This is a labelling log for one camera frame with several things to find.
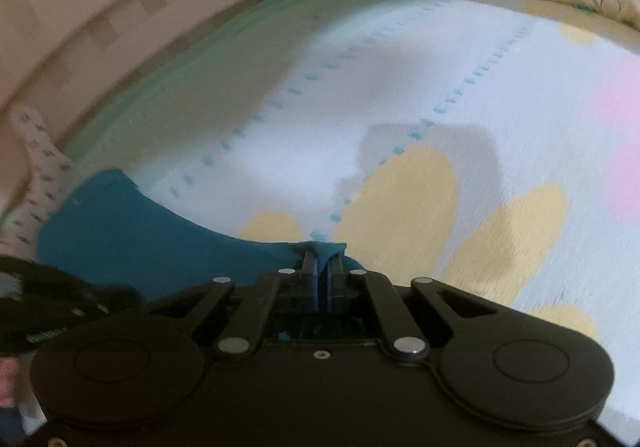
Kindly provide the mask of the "teal pants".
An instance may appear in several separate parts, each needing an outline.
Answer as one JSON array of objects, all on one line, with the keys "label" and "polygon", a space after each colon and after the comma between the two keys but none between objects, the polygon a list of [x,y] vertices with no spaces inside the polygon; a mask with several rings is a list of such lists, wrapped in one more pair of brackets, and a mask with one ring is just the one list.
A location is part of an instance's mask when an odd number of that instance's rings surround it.
[{"label": "teal pants", "polygon": [[339,257],[361,265],[344,243],[255,242],[215,233],[145,196],[121,170],[84,181],[39,231],[36,261],[92,285],[129,285],[147,301],[228,277],[239,287],[292,268],[306,252],[320,267]]}]

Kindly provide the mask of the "white dotted cloth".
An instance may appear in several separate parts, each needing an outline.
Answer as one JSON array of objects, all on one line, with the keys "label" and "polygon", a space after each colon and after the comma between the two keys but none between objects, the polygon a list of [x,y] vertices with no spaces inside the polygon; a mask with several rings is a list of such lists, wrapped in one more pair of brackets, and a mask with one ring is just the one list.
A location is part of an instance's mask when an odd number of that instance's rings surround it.
[{"label": "white dotted cloth", "polygon": [[40,230],[70,190],[74,162],[55,146],[37,110],[19,104],[11,111],[11,125],[26,151],[29,181],[25,196],[1,230],[1,254],[33,261]]}]

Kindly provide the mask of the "floral light blue bedsheet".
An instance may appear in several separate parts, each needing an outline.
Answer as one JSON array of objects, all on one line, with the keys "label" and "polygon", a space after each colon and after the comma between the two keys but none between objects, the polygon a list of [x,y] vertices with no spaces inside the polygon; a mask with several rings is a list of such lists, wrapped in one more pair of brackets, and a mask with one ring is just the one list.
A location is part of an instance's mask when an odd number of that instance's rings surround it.
[{"label": "floral light blue bedsheet", "polygon": [[267,0],[66,144],[205,228],[343,242],[599,340],[639,435],[639,34],[540,0]]}]

